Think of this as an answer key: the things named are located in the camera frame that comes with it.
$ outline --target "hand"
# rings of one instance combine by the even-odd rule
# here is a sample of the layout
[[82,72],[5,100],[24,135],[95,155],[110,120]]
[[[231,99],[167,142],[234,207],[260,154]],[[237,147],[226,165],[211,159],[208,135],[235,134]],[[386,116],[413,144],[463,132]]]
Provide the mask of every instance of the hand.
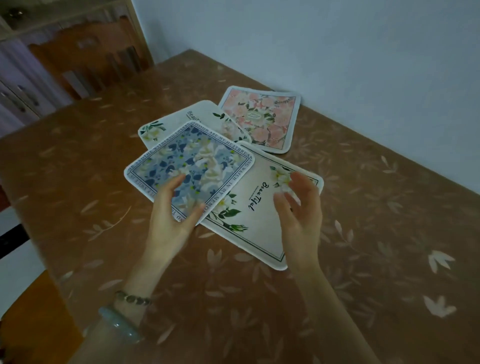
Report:
[[150,230],[144,256],[148,260],[169,262],[184,246],[195,224],[202,216],[205,204],[200,204],[182,222],[172,216],[173,191],[185,179],[184,174],[171,178],[156,194],[150,218]]
[[322,208],[318,188],[307,176],[293,172],[290,178],[288,185],[300,199],[301,205],[289,193],[276,193],[274,204],[280,217],[282,244],[288,267],[292,271],[298,271],[312,264],[318,265]]

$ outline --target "chair backrest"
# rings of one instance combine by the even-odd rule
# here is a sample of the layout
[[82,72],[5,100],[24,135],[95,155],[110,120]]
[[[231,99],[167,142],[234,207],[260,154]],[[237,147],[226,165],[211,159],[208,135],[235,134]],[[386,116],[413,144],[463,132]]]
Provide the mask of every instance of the chair backrest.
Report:
[[75,99],[148,68],[126,16],[115,23],[85,23],[63,29],[50,42],[28,46]]

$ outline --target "bracelet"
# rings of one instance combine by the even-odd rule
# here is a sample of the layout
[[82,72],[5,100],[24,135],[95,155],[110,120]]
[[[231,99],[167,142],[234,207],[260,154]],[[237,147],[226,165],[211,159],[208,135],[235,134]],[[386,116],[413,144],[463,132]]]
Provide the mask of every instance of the bracelet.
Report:
[[142,306],[148,306],[151,303],[149,298],[142,298],[134,296],[133,294],[126,294],[124,291],[116,291],[115,296],[120,301],[125,301],[127,303],[135,303]]
[[127,336],[134,343],[137,343],[143,339],[137,331],[137,328],[114,308],[103,306],[98,309],[98,313],[105,321],[107,321],[113,327],[119,329],[122,334]]

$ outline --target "white floral card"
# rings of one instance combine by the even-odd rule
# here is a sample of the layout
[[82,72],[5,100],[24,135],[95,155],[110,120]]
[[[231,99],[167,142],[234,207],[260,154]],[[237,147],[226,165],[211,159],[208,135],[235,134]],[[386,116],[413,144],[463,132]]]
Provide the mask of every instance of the white floral card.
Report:
[[300,107],[300,95],[230,86],[218,104],[266,152],[288,152]]
[[255,157],[255,163],[235,187],[203,220],[202,225],[277,270],[287,268],[280,220],[273,203],[275,192],[290,192],[290,174],[299,171],[323,189],[323,179],[291,163],[239,142]]
[[143,125],[138,129],[138,135],[147,148],[151,149],[167,135],[170,135],[177,128],[192,120],[199,121],[233,142],[239,140],[244,140],[248,143],[252,142],[246,131],[228,117],[221,108],[209,100],[197,102],[187,108]]
[[254,161],[253,153],[247,149],[191,121],[129,165],[124,175],[153,201],[161,185],[184,173],[186,178],[172,197],[172,215],[182,221],[203,202],[206,206],[201,221],[227,196]]

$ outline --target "wall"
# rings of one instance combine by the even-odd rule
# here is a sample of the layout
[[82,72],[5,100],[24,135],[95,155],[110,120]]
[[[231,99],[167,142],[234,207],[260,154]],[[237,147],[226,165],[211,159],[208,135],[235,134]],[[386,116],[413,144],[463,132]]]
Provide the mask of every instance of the wall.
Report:
[[480,193],[477,0],[134,5],[155,61],[196,49]]

